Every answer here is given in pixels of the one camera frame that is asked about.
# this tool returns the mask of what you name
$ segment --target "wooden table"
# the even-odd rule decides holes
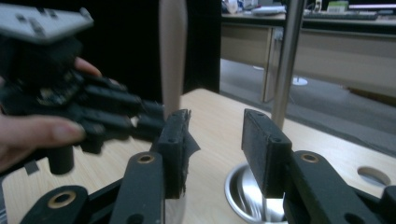
[[[244,223],[225,198],[224,182],[236,165],[246,161],[241,150],[243,115],[245,108],[252,107],[206,90],[189,92],[181,102],[183,108],[191,110],[190,132],[201,147],[190,159],[183,223]],[[294,150],[321,154],[355,188],[377,197],[383,190],[366,182],[358,174],[360,168],[366,173],[375,173],[371,169],[375,168],[388,176],[389,184],[396,183],[396,159],[293,121],[285,120],[283,130]],[[32,175],[16,171],[3,182],[8,223],[19,223],[36,200],[51,189],[81,185],[92,193],[118,180],[128,159],[149,146],[131,138],[108,142],[101,156],[77,149],[76,167],[65,176],[52,175],[46,159],[38,162],[40,171]]]

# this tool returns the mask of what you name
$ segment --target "human hand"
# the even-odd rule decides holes
[[[96,67],[81,58],[76,58],[75,67],[101,76]],[[39,147],[61,147],[78,142],[84,136],[83,128],[69,119],[36,115],[13,117],[0,113],[0,173]]]

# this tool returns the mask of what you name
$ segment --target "metal pole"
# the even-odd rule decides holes
[[[283,128],[285,120],[304,6],[305,0],[289,0],[287,4],[285,34],[280,54],[274,107],[271,113],[271,119],[279,129]]]

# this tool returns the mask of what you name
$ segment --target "computer monitor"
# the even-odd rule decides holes
[[[396,9],[396,0],[349,0],[349,9],[351,10],[394,10]]]

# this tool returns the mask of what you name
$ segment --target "desk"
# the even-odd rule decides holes
[[[266,68],[262,100],[273,98],[283,15],[223,15],[221,58]],[[396,19],[303,20],[294,65],[298,76],[396,97]]]
[[[228,205],[224,182],[236,165],[246,161],[240,147],[243,115],[245,108],[252,107],[206,90],[185,94],[181,103],[191,110],[190,133],[201,147],[190,159],[183,223],[244,223]],[[382,187],[368,184],[358,175],[361,167],[373,167],[386,174],[391,184],[396,183],[396,159],[290,120],[285,120],[284,133],[292,141],[293,150],[323,155],[355,188],[377,197],[382,193]],[[46,159],[38,163],[40,171],[32,175],[16,171],[3,182],[8,223],[18,223],[38,198],[56,187],[77,184],[92,193],[110,184],[123,176],[129,157],[148,150],[149,145],[134,139],[112,141],[101,156],[76,150],[74,171],[62,177],[50,174]]]

